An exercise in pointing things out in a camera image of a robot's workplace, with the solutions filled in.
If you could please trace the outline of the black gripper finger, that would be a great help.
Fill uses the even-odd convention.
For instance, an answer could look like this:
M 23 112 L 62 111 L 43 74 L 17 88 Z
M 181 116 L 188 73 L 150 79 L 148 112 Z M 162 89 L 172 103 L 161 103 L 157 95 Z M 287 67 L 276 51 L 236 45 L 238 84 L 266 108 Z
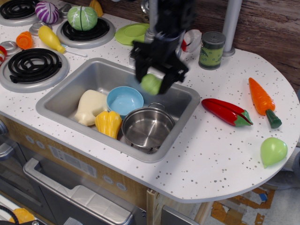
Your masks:
M 169 90 L 169 88 L 173 85 L 173 83 L 181 80 L 182 80 L 181 74 L 179 74 L 176 71 L 168 71 L 161 82 L 158 93 L 165 94 Z
M 150 57 L 136 57 L 135 59 L 135 75 L 139 82 L 147 74 L 149 67 L 151 66 Z

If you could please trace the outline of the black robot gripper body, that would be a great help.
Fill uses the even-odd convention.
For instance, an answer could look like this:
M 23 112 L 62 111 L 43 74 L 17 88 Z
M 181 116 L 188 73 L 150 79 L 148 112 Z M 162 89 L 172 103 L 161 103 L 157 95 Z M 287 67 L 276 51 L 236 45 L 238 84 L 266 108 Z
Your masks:
M 164 74 L 168 71 L 176 71 L 181 74 L 182 80 L 180 82 L 183 82 L 188 68 L 180 60 L 178 50 L 181 48 L 184 32 L 183 30 L 173 35 L 158 33 L 151 42 L 133 41 L 131 57 L 134 60 L 136 57 L 150 57 L 150 67 L 154 67 Z

